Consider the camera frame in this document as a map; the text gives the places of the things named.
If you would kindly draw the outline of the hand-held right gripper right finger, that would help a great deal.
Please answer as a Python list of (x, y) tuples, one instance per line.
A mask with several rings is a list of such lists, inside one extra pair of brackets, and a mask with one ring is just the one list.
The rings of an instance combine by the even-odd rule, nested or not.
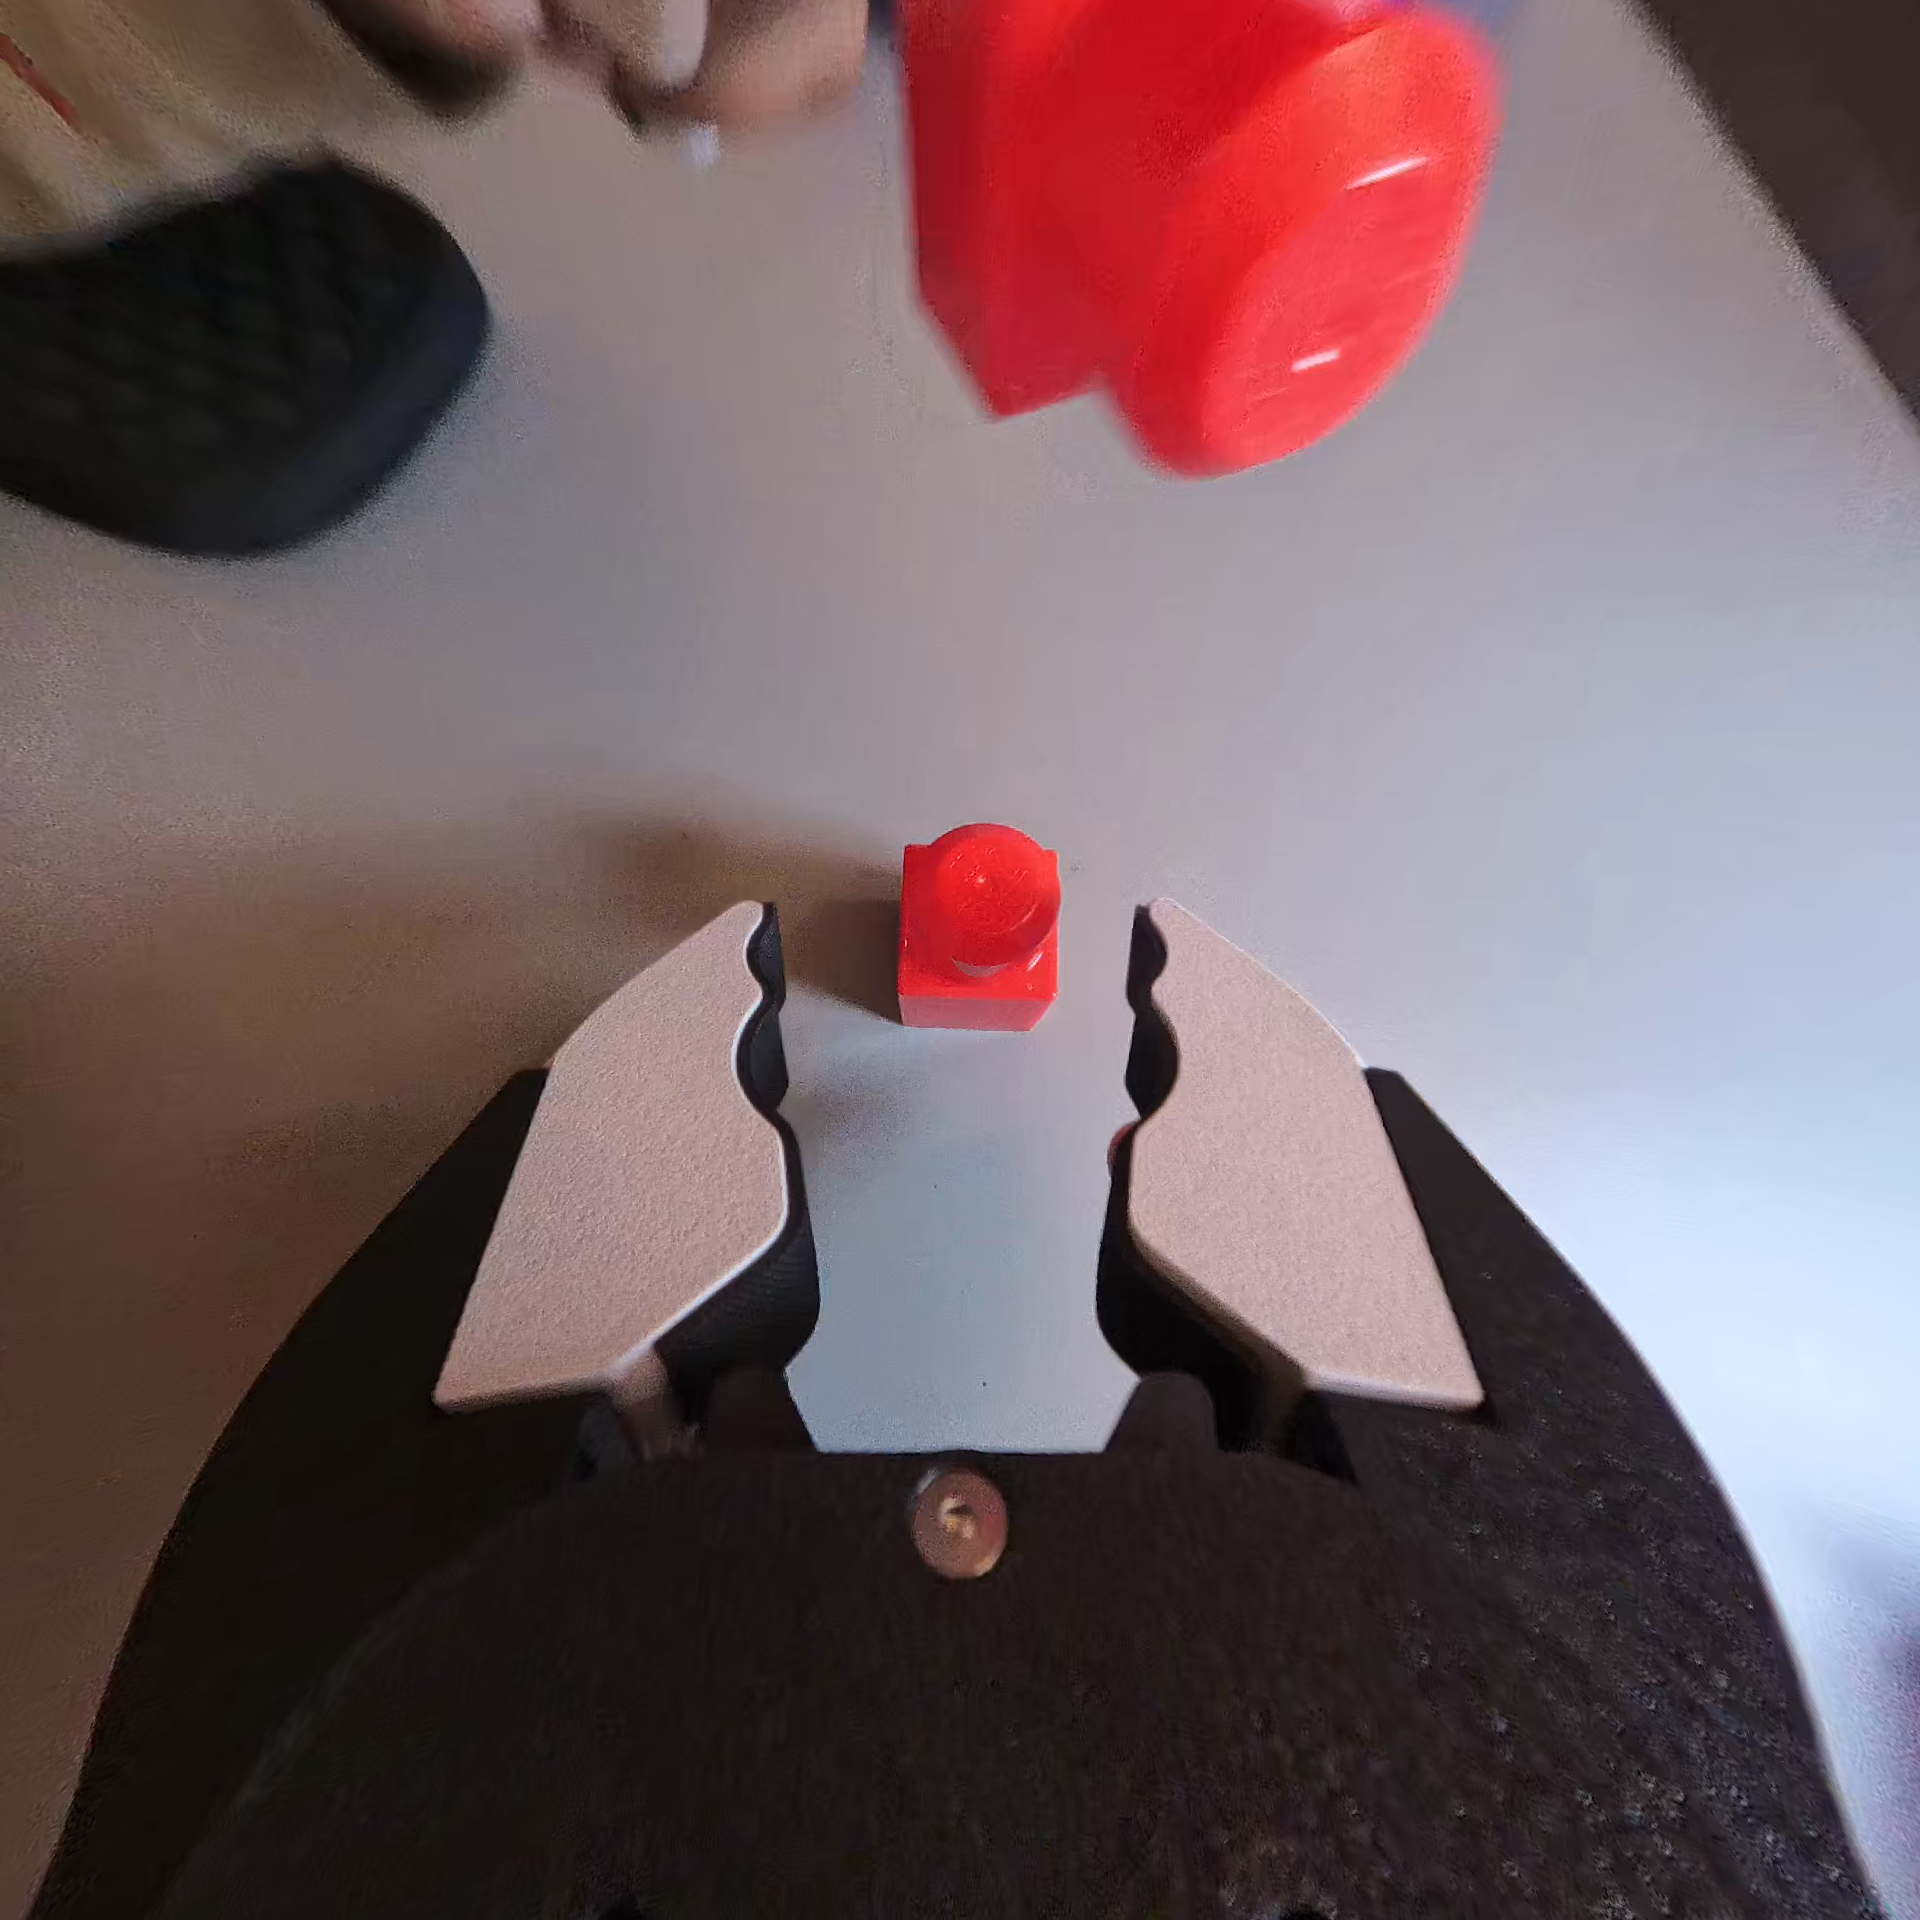
[(1124, 991), (1135, 1116), (1111, 1148), (1096, 1325), (1187, 1375), (1219, 1444), (1281, 1444), (1309, 1396), (1473, 1418), (1485, 1389), (1356, 1050), (1169, 898)]

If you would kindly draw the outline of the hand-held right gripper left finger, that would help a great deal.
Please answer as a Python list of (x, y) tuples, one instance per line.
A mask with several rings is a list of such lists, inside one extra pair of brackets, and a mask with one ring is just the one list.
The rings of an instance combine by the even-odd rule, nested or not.
[(433, 1383), (443, 1413), (598, 1398), (699, 1444), (735, 1374), (782, 1375), (822, 1294), (782, 1116), (783, 954), (733, 902), (559, 1045)]

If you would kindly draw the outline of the red mega block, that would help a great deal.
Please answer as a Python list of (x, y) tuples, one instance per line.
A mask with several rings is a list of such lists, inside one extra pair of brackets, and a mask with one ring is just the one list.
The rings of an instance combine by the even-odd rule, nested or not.
[(995, 417), (1104, 394), (1161, 468), (1320, 442), (1444, 311), (1497, 155), (1447, 5), (893, 5), (919, 300)]
[(901, 859), (896, 997), (910, 1029), (1019, 1035), (1057, 999), (1062, 869), (1003, 822), (965, 822)]

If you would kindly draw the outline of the person's left forearm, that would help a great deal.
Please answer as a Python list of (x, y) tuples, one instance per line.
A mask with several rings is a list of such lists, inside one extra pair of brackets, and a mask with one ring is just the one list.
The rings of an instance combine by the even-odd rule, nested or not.
[(3, 241), (48, 250), (397, 123), (323, 5), (4, 3)]

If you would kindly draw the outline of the person's left hand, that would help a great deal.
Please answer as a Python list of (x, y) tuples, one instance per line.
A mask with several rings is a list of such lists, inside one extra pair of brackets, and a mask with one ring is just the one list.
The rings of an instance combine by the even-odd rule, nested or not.
[(765, 133), (837, 108), (869, 51), (865, 3), (549, 3), (543, 44), (638, 133)]

